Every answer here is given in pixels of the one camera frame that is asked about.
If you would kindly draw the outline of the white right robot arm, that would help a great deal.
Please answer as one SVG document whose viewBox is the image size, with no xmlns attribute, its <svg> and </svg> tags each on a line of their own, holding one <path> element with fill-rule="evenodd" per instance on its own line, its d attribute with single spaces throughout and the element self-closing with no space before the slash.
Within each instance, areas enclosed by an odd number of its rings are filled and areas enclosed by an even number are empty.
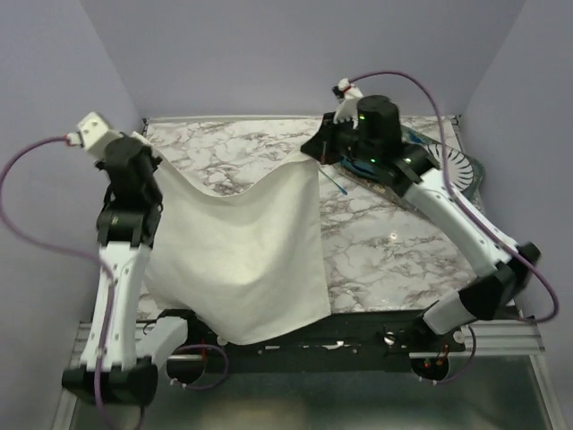
<svg viewBox="0 0 573 430">
<path fill-rule="evenodd" d="M 398 107 L 389 98 L 360 98 L 346 120 L 334 112 L 324 114 L 301 151 L 326 165 L 343 160 L 367 165 L 375 182 L 413 205 L 469 262 L 475 279 L 416 318 L 411 333 L 419 349 L 435 349 L 447 332 L 461 325 L 499 317 L 525 287 L 539 249 L 508 236 L 492 237 L 493 224 L 445 179 L 446 165 L 424 146 L 404 141 Z"/>
</svg>

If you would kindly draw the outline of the white cloth napkin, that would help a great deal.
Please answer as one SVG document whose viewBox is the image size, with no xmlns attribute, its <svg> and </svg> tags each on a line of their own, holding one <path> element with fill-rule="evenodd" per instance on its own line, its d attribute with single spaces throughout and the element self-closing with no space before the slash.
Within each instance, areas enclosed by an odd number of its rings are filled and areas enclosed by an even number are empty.
<svg viewBox="0 0 573 430">
<path fill-rule="evenodd" d="M 159 308 L 191 310 L 236 345 L 330 315 L 312 158 L 294 150 L 228 196 L 169 161 L 155 179 L 164 207 L 143 284 Z"/>
</svg>

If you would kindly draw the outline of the iridescent rainbow spoon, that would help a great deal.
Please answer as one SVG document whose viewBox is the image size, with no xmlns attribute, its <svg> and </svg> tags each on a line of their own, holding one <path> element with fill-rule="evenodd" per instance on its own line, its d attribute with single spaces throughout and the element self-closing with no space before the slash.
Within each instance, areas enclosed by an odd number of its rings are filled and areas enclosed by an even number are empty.
<svg viewBox="0 0 573 430">
<path fill-rule="evenodd" d="M 326 173 L 323 169 L 319 168 L 318 171 L 328 179 L 343 195 L 348 195 L 347 190 L 340 185 L 335 179 L 333 179 L 328 173 Z"/>
</svg>

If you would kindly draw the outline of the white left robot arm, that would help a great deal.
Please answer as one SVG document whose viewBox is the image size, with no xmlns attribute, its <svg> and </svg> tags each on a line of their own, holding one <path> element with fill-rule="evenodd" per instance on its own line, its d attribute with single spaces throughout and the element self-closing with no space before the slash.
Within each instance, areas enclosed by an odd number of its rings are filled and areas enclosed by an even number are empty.
<svg viewBox="0 0 573 430">
<path fill-rule="evenodd" d="M 154 177 L 162 158 L 140 134 L 120 133 L 96 159 L 109 179 L 96 221 L 102 272 L 89 338 L 79 364 L 64 370 L 62 386 L 90 404 L 144 408 L 155 397 L 167 347 L 190 353 L 199 333 L 179 317 L 168 317 L 159 335 L 136 347 L 139 296 L 163 211 Z"/>
</svg>

